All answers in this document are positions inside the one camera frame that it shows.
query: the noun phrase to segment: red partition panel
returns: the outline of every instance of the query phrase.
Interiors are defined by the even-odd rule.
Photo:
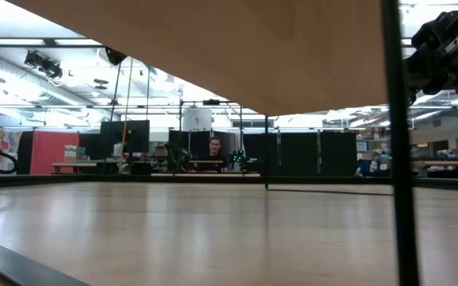
[[[52,163],[63,162],[64,146],[79,145],[79,134],[35,131],[31,155],[31,175],[49,175],[54,172]],[[62,168],[62,172],[72,172]]]

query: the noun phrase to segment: white cylinder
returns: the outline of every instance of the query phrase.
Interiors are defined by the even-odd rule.
[[[209,131],[212,128],[212,109],[193,107],[183,117],[184,131]]]

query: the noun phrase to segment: wall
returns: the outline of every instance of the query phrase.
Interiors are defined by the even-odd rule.
[[[441,126],[434,127],[433,120],[429,119],[415,126],[417,129],[411,131],[410,140],[412,144],[448,140],[450,149],[457,148],[458,138],[458,114],[450,114],[441,118]]]

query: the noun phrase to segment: black monitor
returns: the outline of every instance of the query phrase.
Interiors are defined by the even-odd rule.
[[[122,141],[125,122],[102,122],[100,134],[106,142],[105,157],[110,157],[113,146]],[[126,122],[126,146],[132,153],[149,152],[149,120],[132,120]]]

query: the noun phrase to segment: man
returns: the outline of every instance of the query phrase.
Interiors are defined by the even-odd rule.
[[[206,161],[222,161],[223,163],[215,164],[199,164],[199,171],[218,171],[221,172],[222,168],[227,167],[227,160],[224,155],[222,155],[222,141],[218,137],[210,138],[209,142],[210,153],[208,155],[202,156],[200,160]]]

